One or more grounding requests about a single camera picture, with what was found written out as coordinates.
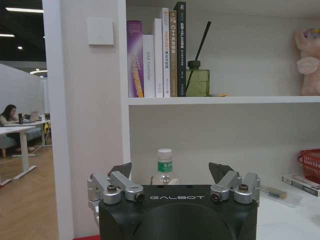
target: light switch panel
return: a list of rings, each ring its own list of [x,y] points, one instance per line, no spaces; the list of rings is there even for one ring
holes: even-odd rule
[[[114,27],[112,18],[88,17],[86,27],[89,45],[113,45]]]

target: white desk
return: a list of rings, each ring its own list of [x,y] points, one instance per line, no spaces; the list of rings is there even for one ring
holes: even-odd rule
[[[33,127],[40,127],[41,128],[41,145],[40,146],[35,146],[36,148],[43,148],[43,147],[52,147],[52,145],[46,145],[46,136],[45,136],[45,130],[44,130],[44,124],[49,124],[51,121],[50,120],[45,120],[45,121],[35,121],[35,122],[30,122],[30,123],[13,123],[13,124],[7,124],[5,125],[6,127],[21,127],[21,126],[33,126]]]
[[[13,179],[17,180],[23,175],[30,172],[32,169],[36,168],[36,165],[29,166],[29,155],[28,155],[28,143],[27,143],[27,136],[26,132],[30,129],[35,128],[35,126],[5,126],[0,127],[0,135],[5,134],[11,134],[11,133],[20,133],[20,144],[21,144],[21,153],[22,153],[22,168],[23,172],[15,176]],[[6,181],[2,182],[1,185],[4,185],[6,183],[10,182],[10,179],[7,179]]]
[[[320,236],[320,198],[281,181],[261,179],[262,185],[303,197],[302,206],[292,208],[261,195],[257,240],[309,240]]]

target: green glass jar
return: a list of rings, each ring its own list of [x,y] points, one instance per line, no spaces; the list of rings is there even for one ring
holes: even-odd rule
[[[197,60],[188,61],[189,69],[186,70],[187,97],[210,96],[210,71],[200,69],[200,65],[200,61]]]

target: shelf board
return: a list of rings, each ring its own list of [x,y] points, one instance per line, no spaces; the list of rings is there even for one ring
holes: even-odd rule
[[[173,8],[177,0],[126,0],[127,6]],[[186,0],[187,11],[319,19],[318,0]]]
[[[225,97],[129,97],[129,106],[199,104],[290,104],[320,103],[320,96],[225,96]]]

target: stuffed toy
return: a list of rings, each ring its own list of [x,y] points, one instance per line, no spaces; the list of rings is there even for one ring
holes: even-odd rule
[[[320,28],[296,32],[295,42],[301,50],[297,68],[305,75],[302,95],[320,96]]]

